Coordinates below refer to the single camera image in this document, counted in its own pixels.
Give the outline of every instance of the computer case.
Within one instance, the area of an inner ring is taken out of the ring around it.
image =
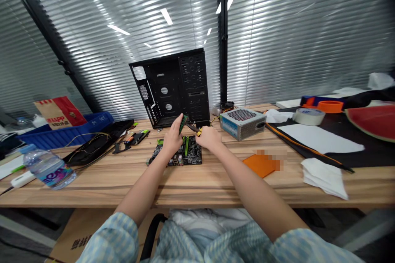
[[[170,127],[181,112],[197,127],[210,125],[202,48],[129,66],[154,129]]]

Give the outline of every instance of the desk surface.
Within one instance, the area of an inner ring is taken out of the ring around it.
[[[249,107],[264,111],[277,108],[270,104]],[[150,129],[148,138],[123,153],[109,154],[98,163],[78,172],[77,179],[66,188],[55,191],[35,180],[23,188],[12,190],[0,197],[0,207],[47,207],[47,208],[115,208],[130,186],[146,169],[145,161],[151,157],[156,140],[163,138],[152,130],[147,120],[138,121],[138,129]],[[241,160],[251,156],[257,149],[286,150],[287,162],[283,171],[265,177],[281,197],[293,208],[359,208],[390,207],[395,202],[395,166],[357,168],[355,174],[343,172],[349,201],[325,194],[321,189],[303,182],[303,157],[284,144],[271,131],[265,130],[244,141],[237,142],[225,133],[216,120],[213,126],[219,130],[225,145]],[[194,133],[187,127],[184,135]],[[56,149],[61,157],[75,147]],[[160,182],[153,207],[163,208],[224,208],[242,207],[240,199],[221,163],[203,148],[203,164],[195,166],[168,167]],[[16,175],[0,181],[0,192],[10,185]]]

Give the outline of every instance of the masking tape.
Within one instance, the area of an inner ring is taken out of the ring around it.
[[[325,112],[323,111],[309,108],[299,108],[296,110],[293,119],[297,123],[303,125],[317,126],[321,124],[324,117]]]

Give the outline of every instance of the shirt sleeve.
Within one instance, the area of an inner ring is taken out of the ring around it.
[[[136,223],[117,212],[93,234],[77,262],[136,262],[138,252]]]
[[[309,229],[284,233],[271,246],[279,262],[363,262],[353,253],[324,241]]]

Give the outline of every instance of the watermelon slice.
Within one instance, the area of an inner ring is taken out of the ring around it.
[[[395,105],[345,110],[349,121],[368,135],[395,143]]]

